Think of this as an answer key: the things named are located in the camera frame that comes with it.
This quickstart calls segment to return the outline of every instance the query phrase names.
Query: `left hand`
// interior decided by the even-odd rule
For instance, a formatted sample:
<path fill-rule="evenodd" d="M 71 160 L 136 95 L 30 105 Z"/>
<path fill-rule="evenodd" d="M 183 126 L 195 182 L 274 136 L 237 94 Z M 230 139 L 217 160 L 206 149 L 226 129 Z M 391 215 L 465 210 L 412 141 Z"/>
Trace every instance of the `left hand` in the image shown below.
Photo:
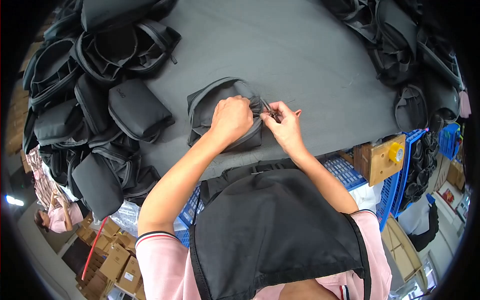
<path fill-rule="evenodd" d="M 220 100 L 215 107 L 209 130 L 226 148 L 247 133 L 253 125 L 250 100 L 240 95 Z"/>

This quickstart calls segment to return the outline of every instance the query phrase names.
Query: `gray table mat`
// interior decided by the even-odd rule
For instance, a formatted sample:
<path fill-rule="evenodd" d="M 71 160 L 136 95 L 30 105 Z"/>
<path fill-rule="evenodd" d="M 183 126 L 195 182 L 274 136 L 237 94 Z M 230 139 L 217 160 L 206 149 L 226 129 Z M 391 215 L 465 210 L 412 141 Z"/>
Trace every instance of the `gray table mat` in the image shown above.
<path fill-rule="evenodd" d="M 148 87 L 175 125 L 143 162 L 164 175 L 190 148 L 187 95 L 222 77 L 245 79 L 268 102 L 301 108 L 303 141 L 315 156 L 393 134 L 395 92 L 383 86 L 361 41 L 314 0 L 179 0 L 162 21 L 182 35 Z M 202 179 L 287 155 L 264 127 L 262 146 L 217 156 Z"/>

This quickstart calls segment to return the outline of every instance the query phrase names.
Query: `hand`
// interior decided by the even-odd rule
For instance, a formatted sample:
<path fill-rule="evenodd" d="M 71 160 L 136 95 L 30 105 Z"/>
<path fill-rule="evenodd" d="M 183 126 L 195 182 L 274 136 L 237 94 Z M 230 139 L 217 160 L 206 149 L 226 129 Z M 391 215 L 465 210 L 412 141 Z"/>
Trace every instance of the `hand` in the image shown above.
<path fill-rule="evenodd" d="M 301 110 L 291 111 L 282 101 L 270 103 L 270 108 L 276 111 L 281 123 L 277 123 L 266 108 L 260 115 L 265 125 L 272 131 L 276 141 L 282 146 L 283 151 L 290 157 L 307 151 L 300 133 L 299 116 Z"/>
<path fill-rule="evenodd" d="M 253 125 L 253 113 L 250 100 L 242 96 L 220 100 L 215 107 L 212 126 L 208 132 L 213 139 L 221 142 L 224 150 L 228 145 L 241 138 Z"/>

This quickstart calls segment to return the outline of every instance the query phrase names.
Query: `black hair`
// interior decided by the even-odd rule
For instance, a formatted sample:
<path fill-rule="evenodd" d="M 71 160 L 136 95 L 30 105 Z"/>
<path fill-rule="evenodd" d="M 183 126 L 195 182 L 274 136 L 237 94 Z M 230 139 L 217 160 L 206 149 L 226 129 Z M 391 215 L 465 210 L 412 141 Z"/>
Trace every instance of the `black hair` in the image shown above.
<path fill-rule="evenodd" d="M 36 211 L 34 216 L 34 221 L 38 227 L 40 227 L 41 229 L 45 229 L 45 232 L 49 232 L 48 227 L 43 225 L 43 219 L 42 219 L 42 216 L 40 215 L 40 210 Z"/>

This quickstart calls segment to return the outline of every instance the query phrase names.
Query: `logo on bag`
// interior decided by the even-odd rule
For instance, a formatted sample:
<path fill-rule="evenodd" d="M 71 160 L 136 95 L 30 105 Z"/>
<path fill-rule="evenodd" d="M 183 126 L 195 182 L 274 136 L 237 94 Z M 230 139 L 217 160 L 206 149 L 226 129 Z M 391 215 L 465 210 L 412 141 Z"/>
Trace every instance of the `logo on bag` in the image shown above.
<path fill-rule="evenodd" d="M 120 97 L 125 98 L 126 95 L 118 88 L 117 92 L 119 93 Z"/>

